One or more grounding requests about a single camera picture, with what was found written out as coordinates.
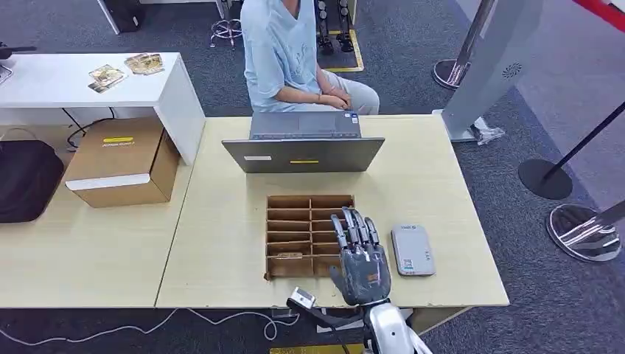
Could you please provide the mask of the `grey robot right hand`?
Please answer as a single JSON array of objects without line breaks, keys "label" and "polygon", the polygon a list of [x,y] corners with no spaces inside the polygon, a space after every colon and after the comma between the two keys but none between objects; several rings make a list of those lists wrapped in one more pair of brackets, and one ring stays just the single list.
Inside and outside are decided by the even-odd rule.
[{"label": "grey robot right hand", "polygon": [[346,227],[331,215],[339,246],[340,266],[329,274],[350,306],[374,306],[389,301],[391,275],[385,249],[374,222],[356,209],[342,207]]}]

